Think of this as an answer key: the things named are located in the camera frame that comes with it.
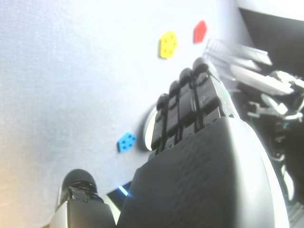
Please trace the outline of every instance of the table surface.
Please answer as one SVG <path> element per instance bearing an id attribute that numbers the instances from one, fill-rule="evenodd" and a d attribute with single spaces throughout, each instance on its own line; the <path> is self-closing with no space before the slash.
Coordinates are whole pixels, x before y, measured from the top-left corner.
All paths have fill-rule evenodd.
<path id="1" fill-rule="evenodd" d="M 130 181 L 149 153 L 119 154 L 117 140 L 138 133 L 210 37 L 252 45 L 233 0 L 3 0 L 0 27 L 0 227 L 47 224 L 71 169 L 89 171 L 101 195 Z M 169 30 L 179 46 L 160 59 Z"/>

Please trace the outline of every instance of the red block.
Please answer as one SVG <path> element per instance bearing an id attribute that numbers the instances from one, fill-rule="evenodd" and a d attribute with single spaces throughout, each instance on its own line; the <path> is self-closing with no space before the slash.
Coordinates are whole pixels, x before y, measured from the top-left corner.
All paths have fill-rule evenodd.
<path id="1" fill-rule="evenodd" d="M 194 43 L 197 44 L 197 43 L 202 42 L 206 32 L 207 32 L 206 23 L 203 20 L 201 20 L 197 24 L 197 26 L 195 26 L 195 29 L 194 29 Z"/>

